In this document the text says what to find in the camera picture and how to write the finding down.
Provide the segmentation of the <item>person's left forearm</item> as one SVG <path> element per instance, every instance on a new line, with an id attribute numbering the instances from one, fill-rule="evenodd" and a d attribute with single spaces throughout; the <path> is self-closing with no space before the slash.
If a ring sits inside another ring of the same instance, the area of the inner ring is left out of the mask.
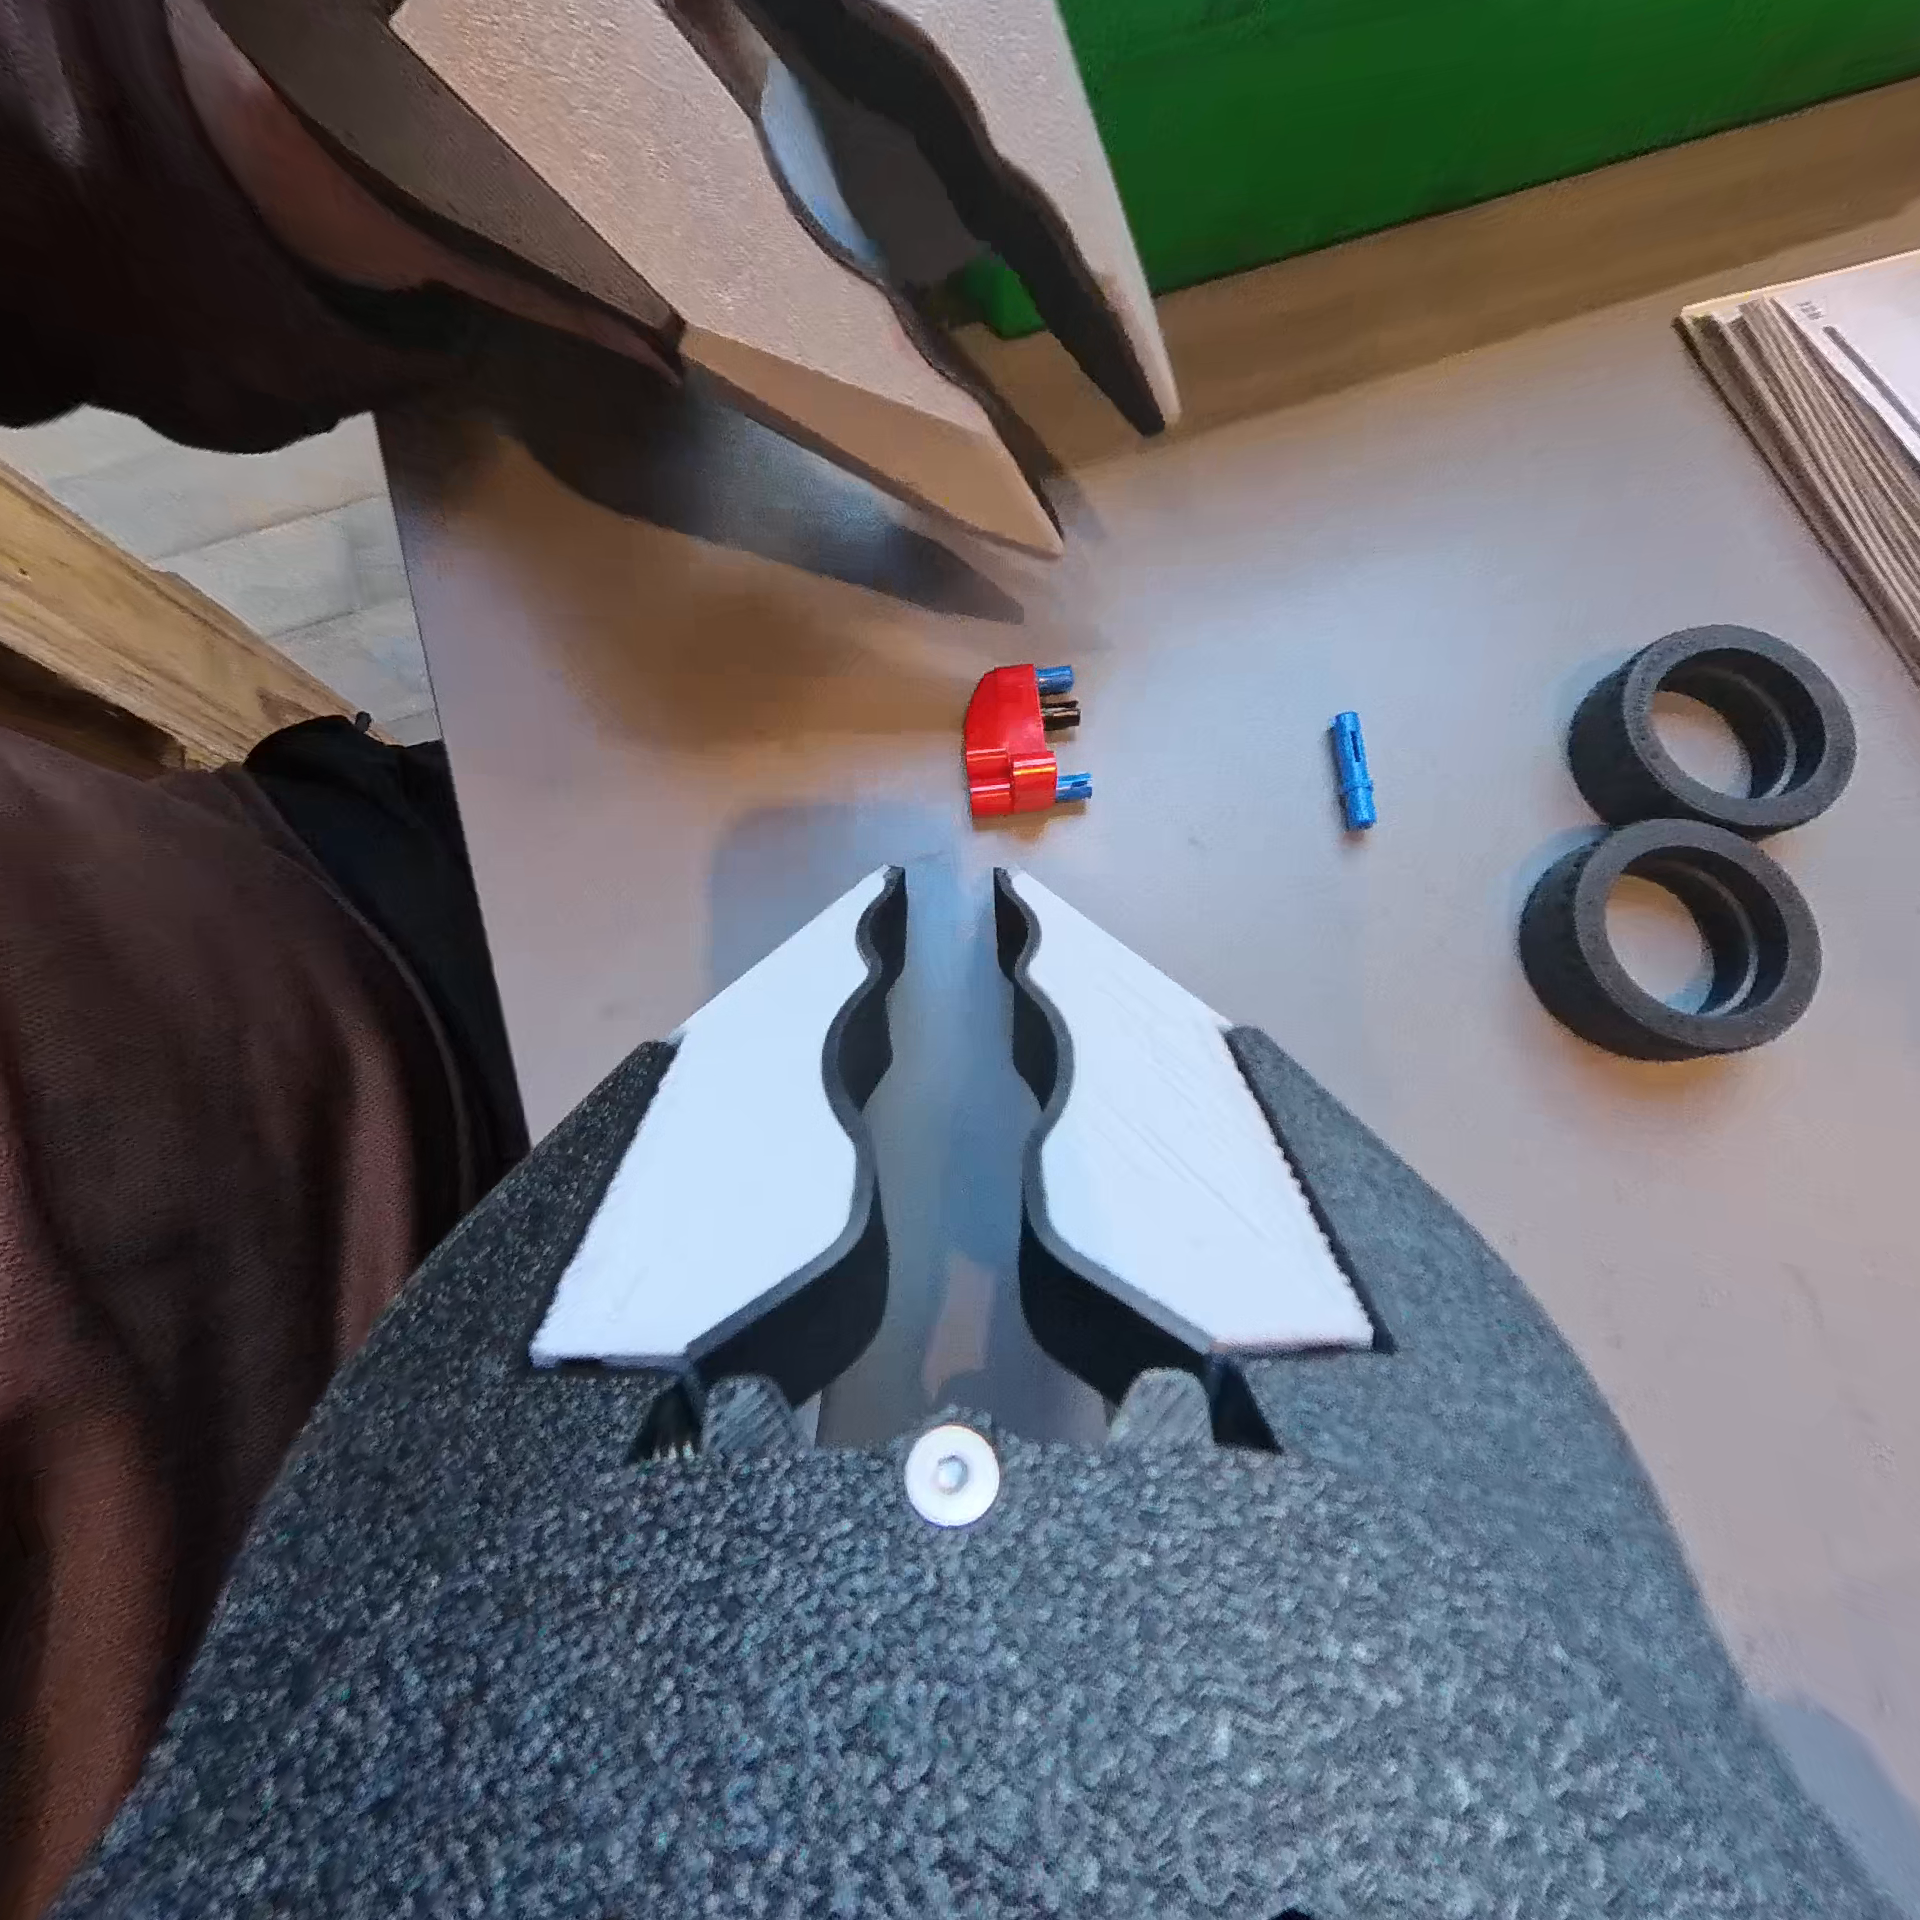
<path id="1" fill-rule="evenodd" d="M 340 156 L 206 4 L 3 4 L 3 419 L 265 453 L 467 373 L 497 332 L 681 382 L 650 327 Z"/>

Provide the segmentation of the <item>green plastic bin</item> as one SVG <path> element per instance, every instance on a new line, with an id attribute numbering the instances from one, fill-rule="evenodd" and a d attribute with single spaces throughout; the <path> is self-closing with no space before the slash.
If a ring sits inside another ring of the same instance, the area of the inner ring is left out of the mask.
<path id="1" fill-rule="evenodd" d="M 1915 2 L 1063 2 L 1151 294 L 1915 78 Z"/>

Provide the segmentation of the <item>open instruction booklet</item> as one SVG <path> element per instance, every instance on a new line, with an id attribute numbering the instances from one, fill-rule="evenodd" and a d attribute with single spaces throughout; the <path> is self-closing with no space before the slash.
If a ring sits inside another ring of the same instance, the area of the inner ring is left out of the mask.
<path id="1" fill-rule="evenodd" d="M 1676 328 L 1918 674 L 1918 251 L 1689 303 Z"/>

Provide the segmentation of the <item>wooden plank furniture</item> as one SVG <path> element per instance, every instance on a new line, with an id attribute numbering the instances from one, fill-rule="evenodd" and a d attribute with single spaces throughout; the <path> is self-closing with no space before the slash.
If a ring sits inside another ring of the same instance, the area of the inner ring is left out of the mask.
<path id="1" fill-rule="evenodd" d="M 4 723 L 127 770 L 242 762 L 267 736 L 367 716 L 171 572 L 3 468 Z"/>

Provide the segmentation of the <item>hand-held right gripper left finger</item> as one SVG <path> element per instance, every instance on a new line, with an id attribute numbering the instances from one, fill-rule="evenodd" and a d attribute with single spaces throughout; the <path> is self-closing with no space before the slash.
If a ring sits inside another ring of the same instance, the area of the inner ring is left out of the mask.
<path id="1" fill-rule="evenodd" d="M 667 1062 L 532 1334 L 539 1371 L 821 1397 L 881 1331 L 867 1109 L 894 1061 L 905 871 L 875 869 L 714 994 Z"/>

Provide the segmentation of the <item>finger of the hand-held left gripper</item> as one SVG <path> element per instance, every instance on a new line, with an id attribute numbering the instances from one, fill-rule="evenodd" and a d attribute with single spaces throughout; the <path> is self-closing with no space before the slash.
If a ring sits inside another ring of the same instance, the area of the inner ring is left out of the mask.
<path id="1" fill-rule="evenodd" d="M 1052 2 L 747 4 L 781 58 L 908 134 L 961 221 L 1141 437 L 1181 416 L 1154 300 Z"/>
<path id="2" fill-rule="evenodd" d="M 887 493 L 1036 557 L 1063 533 L 894 294 L 790 208 L 742 106 L 643 2 L 409 2 L 407 51 L 681 319 L 687 368 Z"/>

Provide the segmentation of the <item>black rubber tyre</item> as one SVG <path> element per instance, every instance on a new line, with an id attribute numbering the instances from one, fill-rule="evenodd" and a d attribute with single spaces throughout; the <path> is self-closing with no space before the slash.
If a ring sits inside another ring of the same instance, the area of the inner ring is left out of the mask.
<path id="1" fill-rule="evenodd" d="M 1694 924 L 1707 982 L 1692 1005 L 1654 996 L 1621 958 L 1609 908 L 1625 880 Z M 1755 843 L 1713 822 L 1647 820 L 1561 854 L 1521 911 L 1521 963 L 1571 1032 L 1633 1062 L 1684 1064 L 1759 1050 L 1810 1008 L 1823 967 L 1812 908 Z"/>
<path id="2" fill-rule="evenodd" d="M 1746 762 L 1743 791 L 1692 775 L 1665 746 L 1658 699 L 1716 714 Z M 1855 719 L 1834 678 L 1770 634 L 1713 624 L 1674 630 L 1601 678 L 1572 714 L 1567 767 L 1609 824 L 1689 820 L 1746 842 L 1809 824 L 1855 772 Z"/>

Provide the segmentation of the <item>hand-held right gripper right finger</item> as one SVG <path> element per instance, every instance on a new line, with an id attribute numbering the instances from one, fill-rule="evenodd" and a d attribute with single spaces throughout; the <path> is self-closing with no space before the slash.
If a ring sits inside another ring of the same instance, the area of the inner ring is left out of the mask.
<path id="1" fill-rule="evenodd" d="M 1180 1371 L 1366 1352 L 1375 1319 L 1231 1044 L 1225 1015 L 1033 874 L 991 877 L 1021 1158 L 1020 1294 L 1099 1397 Z"/>

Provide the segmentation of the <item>grey desk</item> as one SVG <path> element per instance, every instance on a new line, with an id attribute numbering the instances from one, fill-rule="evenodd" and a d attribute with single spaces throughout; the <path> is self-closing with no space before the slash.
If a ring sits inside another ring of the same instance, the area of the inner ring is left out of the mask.
<path id="1" fill-rule="evenodd" d="M 897 512 L 711 400 L 498 347 L 377 428 L 522 1101 L 543 1133 L 867 871 L 908 871 L 870 1106 L 897 1258 L 828 1399 L 854 1446 L 962 1400 L 1098 1403 L 1017 1309 L 991 869 L 1265 1029 L 1551 1311 L 1719 1629 L 1862 1843 L 1915 1829 L 1915 685 L 1674 332 L 1915 247 L 1915 85 L 1163 302 L 1138 443 L 1050 341 L 971 349 L 1067 460 L 1065 560 Z M 1590 828 L 1563 730 L 1667 630 L 1837 680 L 1861 759 L 1778 860 L 1826 967 L 1727 1062 L 1621 1062 L 1521 972 Z M 977 820 L 974 685 L 1070 664 L 1093 798 Z M 1327 746 L 1359 716 L 1378 822 Z"/>

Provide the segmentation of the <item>red beam assembly blue pins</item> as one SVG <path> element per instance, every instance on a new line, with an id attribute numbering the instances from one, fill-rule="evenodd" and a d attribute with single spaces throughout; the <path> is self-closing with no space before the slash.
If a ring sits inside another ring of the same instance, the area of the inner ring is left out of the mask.
<path id="1" fill-rule="evenodd" d="M 1054 751 L 1057 733 L 1079 730 L 1081 711 L 1074 695 L 1074 671 L 1070 664 L 1038 664 L 1039 669 L 1039 707 L 1047 731 L 1047 742 Z M 1050 812 L 1061 805 L 1081 805 L 1093 798 L 1093 781 L 1089 775 L 1070 775 L 1058 763 L 1058 775 L 1052 783 L 1039 783 L 1023 794 L 1009 789 L 970 789 L 967 802 L 977 820 L 1010 818 L 1017 813 Z"/>

